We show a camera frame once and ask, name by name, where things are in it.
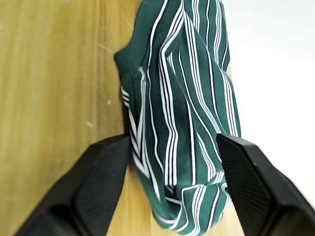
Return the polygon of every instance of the striped cloth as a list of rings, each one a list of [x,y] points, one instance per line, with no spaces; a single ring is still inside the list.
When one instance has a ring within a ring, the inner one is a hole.
[[[240,136],[219,0],[143,0],[115,54],[132,155],[155,220],[201,235],[231,202],[216,134]]]

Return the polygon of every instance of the wood grain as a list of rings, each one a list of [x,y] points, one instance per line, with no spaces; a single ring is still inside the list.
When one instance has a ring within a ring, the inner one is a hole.
[[[123,133],[113,53],[139,0],[0,0],[0,235],[97,140]],[[128,168],[109,236],[170,236]],[[210,236],[240,236],[231,207]]]

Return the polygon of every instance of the wooden table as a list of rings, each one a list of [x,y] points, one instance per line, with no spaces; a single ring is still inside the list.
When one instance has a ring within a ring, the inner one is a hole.
[[[0,0],[0,235],[97,140],[123,133],[113,53],[139,0]],[[170,236],[128,168],[109,236]],[[234,208],[210,236],[240,236]]]

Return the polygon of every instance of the white wall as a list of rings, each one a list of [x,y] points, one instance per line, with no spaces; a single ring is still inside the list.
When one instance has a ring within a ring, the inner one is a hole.
[[[315,206],[315,1],[224,3],[242,136]]]

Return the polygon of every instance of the green striped fabric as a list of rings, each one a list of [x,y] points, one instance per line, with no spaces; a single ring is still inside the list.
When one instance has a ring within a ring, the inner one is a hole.
[[[219,0],[144,0],[115,54],[132,155],[155,220],[201,235],[231,202],[216,134],[240,136]]]

